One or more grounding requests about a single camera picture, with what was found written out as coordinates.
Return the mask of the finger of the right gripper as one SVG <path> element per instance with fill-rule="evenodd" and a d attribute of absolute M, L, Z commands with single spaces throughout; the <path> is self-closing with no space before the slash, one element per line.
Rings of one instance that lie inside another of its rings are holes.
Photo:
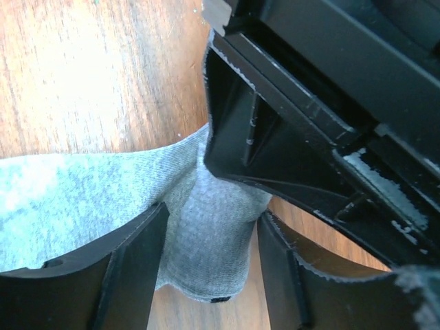
<path fill-rule="evenodd" d="M 439 264 L 439 178 L 369 121 L 347 126 L 295 78 L 287 97 L 244 36 L 212 34 L 204 60 L 217 177 L 307 211 L 389 267 Z"/>

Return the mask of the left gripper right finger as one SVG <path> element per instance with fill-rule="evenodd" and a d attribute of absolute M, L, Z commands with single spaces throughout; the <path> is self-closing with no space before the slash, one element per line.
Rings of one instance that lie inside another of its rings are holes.
<path fill-rule="evenodd" d="M 272 329 L 438 329 L 439 268 L 360 265 L 291 229 L 271 211 L 258 248 Z"/>

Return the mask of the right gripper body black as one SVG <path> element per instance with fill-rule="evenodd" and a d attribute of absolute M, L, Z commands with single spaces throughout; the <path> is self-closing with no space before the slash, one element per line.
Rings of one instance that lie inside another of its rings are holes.
<path fill-rule="evenodd" d="M 349 128 L 376 121 L 439 160 L 438 1 L 204 1 L 217 43 L 287 96 L 303 88 Z"/>

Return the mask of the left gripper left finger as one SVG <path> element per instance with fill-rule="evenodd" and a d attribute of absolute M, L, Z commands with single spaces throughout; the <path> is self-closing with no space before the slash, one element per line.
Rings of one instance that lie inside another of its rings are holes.
<path fill-rule="evenodd" d="M 1 273 L 1 328 L 146 329 L 167 222 L 155 203 L 40 269 Z"/>

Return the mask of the grey sock black stripes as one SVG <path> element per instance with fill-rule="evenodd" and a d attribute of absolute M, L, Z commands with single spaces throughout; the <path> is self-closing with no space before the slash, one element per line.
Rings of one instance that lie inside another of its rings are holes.
<path fill-rule="evenodd" d="M 149 151 L 1 160 L 1 270 L 41 266 L 163 201 L 170 216 L 157 287 L 209 303 L 236 296 L 271 195 L 213 176 L 204 164 L 210 136 L 204 125 Z"/>

